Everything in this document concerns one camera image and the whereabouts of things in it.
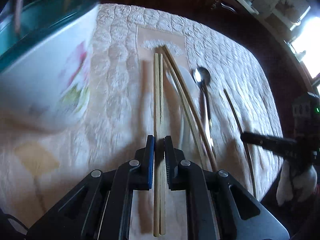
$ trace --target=bed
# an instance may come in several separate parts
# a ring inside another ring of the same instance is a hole
[[[275,180],[282,159],[249,146],[251,179],[244,145],[227,90],[243,130],[282,136],[268,81],[255,57],[224,35],[189,19],[137,6],[102,4],[92,39],[91,97],[86,116],[56,134],[0,125],[0,206],[30,227],[90,171],[110,171],[133,158],[153,134],[152,59],[166,44],[177,64],[188,71],[203,66],[211,74],[213,142],[218,168],[230,172],[261,200]],[[169,83],[164,84],[166,134],[178,145],[180,108]],[[199,107],[199,98],[194,101]],[[48,172],[25,168],[23,149],[41,153]],[[183,150],[199,163],[194,144]],[[186,239],[184,192],[166,192],[167,233],[163,239]],[[153,190],[134,192],[130,239],[151,239]]]

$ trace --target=white cloth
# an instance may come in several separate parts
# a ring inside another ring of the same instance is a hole
[[[291,166],[292,185],[297,190],[297,201],[303,202],[314,193],[317,186],[317,172],[313,165],[310,165],[302,174],[296,175],[298,171]],[[279,206],[293,198],[292,185],[290,182],[290,163],[285,160],[282,165],[281,176],[277,188],[276,199]]]
[[[150,69],[143,69],[143,62],[138,58],[138,49],[145,49],[137,47],[139,28],[158,31],[159,35],[183,37],[185,48],[179,47],[186,54],[186,67],[200,65],[209,70],[212,81],[208,90],[218,166],[229,171],[252,192],[244,146],[223,89],[233,101],[243,130],[281,136],[273,96],[255,57],[236,42],[202,24],[157,10],[103,4],[97,22],[93,38],[91,98],[83,122],[50,135],[12,130],[5,121],[1,122],[0,206],[4,212],[30,227],[43,215],[43,209],[52,207],[90,171],[115,169],[133,158],[137,149],[145,147],[147,135],[153,134],[153,91],[148,73],[145,73]],[[180,129],[179,102],[170,99],[169,94],[165,96],[170,118],[168,134],[172,135],[176,146]],[[37,141],[52,153],[60,167],[34,179],[14,153],[17,146],[28,141]],[[256,146],[249,146],[249,149],[257,199],[261,200],[276,178],[282,159]],[[192,153],[186,155],[198,162]],[[167,234],[163,239],[186,239],[184,192],[168,190],[166,206]],[[152,190],[134,192],[130,239],[153,238],[152,210]]]

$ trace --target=window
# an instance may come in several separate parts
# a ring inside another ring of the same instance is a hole
[[[291,43],[296,52],[306,51],[302,61],[308,69],[312,80],[310,80],[316,93],[320,93],[320,18],[311,18],[303,28],[301,35]]]

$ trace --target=spoon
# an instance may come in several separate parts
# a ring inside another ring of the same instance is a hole
[[[209,132],[210,132],[210,139],[211,143],[213,144],[212,140],[212,123],[211,123],[211,112],[210,112],[210,105],[209,105],[209,93],[207,85],[209,85],[211,76],[209,71],[204,67],[197,67],[193,71],[193,79],[196,84],[202,89],[205,96],[205,102],[207,106],[207,116],[208,116],[208,123],[209,123]]]

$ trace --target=pink flower print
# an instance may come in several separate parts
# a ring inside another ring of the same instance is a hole
[[[59,79],[62,82],[63,93],[74,81],[75,77],[79,74],[84,66],[86,60],[87,51],[85,50],[85,42],[81,42],[67,58],[63,69],[59,74]]]
[[[90,55],[89,53],[87,54],[86,59],[84,60],[82,64],[82,69],[81,69],[81,77],[85,85],[89,84],[89,76],[90,76]]]

